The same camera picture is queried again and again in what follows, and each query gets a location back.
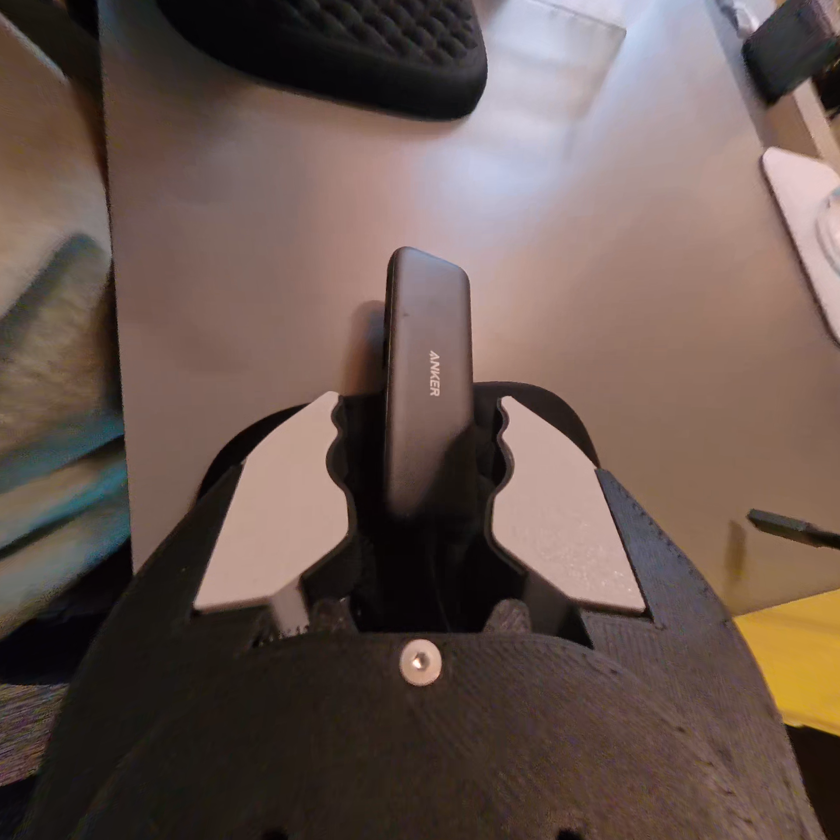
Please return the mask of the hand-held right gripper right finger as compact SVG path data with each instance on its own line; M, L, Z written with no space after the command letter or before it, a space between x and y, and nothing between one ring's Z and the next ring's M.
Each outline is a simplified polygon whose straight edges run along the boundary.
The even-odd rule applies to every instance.
M599 480L565 433L513 396L498 403L507 468L490 502L494 549L521 573L535 632L559 632L575 608L639 617L647 605Z

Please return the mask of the yellow plastic bin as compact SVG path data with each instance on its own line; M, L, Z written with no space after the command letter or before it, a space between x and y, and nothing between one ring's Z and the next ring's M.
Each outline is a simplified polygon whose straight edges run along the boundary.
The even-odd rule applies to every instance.
M839 735L839 591L735 617L784 722Z

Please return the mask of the grey cloth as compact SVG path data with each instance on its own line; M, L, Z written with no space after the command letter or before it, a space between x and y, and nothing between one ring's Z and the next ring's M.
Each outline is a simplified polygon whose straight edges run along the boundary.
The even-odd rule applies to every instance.
M1 633L130 535L98 42L2 2Z

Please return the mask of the white metal stand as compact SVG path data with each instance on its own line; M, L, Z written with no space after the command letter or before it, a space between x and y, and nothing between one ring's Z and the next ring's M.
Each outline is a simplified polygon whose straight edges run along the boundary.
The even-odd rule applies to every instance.
M772 147L761 167L826 329L839 343L839 177L829 164Z

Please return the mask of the black mesh pad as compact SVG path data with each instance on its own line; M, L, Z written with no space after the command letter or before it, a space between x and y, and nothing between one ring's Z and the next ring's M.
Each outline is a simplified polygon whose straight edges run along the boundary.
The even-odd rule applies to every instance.
M411 118L470 115L487 51L468 1L160 1L220 63L285 88Z

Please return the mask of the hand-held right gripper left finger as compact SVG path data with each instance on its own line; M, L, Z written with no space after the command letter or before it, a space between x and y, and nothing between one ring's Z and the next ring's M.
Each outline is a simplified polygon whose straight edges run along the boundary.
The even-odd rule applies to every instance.
M331 457L342 397L325 392L245 458L193 601L201 614L267 606L283 636L303 634L315 595L305 579L347 546L352 498Z

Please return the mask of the black usb hub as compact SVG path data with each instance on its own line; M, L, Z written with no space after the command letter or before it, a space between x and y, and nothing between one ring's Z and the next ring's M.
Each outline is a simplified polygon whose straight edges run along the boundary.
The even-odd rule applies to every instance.
M478 506L469 278L400 247L385 294L384 500L405 522L467 522Z

